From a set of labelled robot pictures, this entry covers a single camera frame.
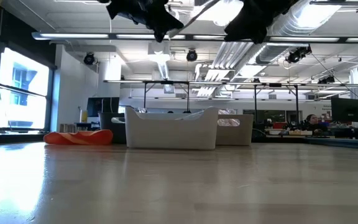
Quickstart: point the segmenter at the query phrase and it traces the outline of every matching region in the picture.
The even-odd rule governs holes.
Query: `orange cushion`
[[[47,144],[58,145],[94,145],[104,146],[111,144],[112,132],[110,130],[100,131],[78,131],[77,133],[49,133],[44,136]]]

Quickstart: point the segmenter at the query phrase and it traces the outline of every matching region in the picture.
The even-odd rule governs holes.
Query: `ceiling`
[[[81,2],[59,2],[60,0],[6,0],[2,6],[24,22],[41,32],[133,32],[150,33],[143,25],[117,17],[109,19],[104,5],[89,5]],[[183,8],[191,9],[194,0],[181,1]],[[342,7],[330,20],[313,32],[312,35],[338,36],[358,35],[358,14],[356,7]],[[181,14],[181,20],[188,20]],[[183,30],[187,34],[223,34],[223,27],[212,21],[196,21]],[[72,45],[115,45],[122,53],[132,73],[150,74],[157,70],[157,64],[147,60],[147,40],[81,40]],[[198,60],[214,60],[221,46],[220,42],[170,41],[170,51],[174,52],[173,60],[168,61],[170,70],[194,71],[196,63],[186,62],[188,49],[196,49]],[[333,68],[337,77],[346,81],[349,68],[358,62],[358,44],[313,44],[313,53],[326,67]],[[288,65],[279,58],[275,66],[264,70],[262,82],[306,82],[311,77],[321,74],[326,69],[313,56],[308,56],[301,63]]]

